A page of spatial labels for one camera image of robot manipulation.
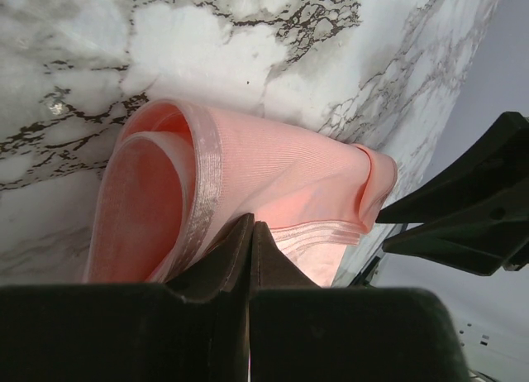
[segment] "pink fabric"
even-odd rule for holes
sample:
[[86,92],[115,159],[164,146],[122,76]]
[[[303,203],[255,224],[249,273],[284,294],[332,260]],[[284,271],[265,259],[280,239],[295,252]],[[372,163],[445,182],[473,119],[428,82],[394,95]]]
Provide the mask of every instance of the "pink fabric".
[[396,179],[386,155],[299,127],[157,101],[123,127],[98,198],[85,280],[166,281],[248,212],[330,285]]

